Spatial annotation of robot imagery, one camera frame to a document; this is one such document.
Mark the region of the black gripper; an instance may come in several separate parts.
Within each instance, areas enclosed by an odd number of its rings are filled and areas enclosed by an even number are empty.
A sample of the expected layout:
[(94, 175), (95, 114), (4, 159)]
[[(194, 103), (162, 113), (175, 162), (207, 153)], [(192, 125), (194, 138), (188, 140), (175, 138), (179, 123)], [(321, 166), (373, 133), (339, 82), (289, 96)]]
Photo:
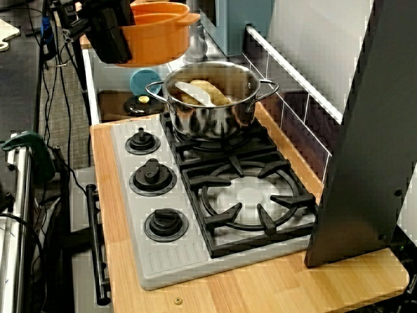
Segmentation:
[(106, 64), (125, 64), (132, 54), (121, 26), (135, 25), (132, 1), (81, 1), (80, 17), (92, 27), (92, 47)]

